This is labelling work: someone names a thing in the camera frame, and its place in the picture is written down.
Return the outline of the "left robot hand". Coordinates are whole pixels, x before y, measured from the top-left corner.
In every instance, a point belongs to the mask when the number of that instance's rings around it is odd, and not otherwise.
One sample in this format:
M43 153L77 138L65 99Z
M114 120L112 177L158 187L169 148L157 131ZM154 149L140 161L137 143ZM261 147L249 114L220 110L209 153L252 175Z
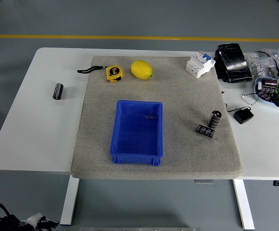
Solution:
M46 216L42 215L41 213L36 213L29 217L27 223L32 225L36 231L51 231L55 229L58 225L58 221L49 220Z

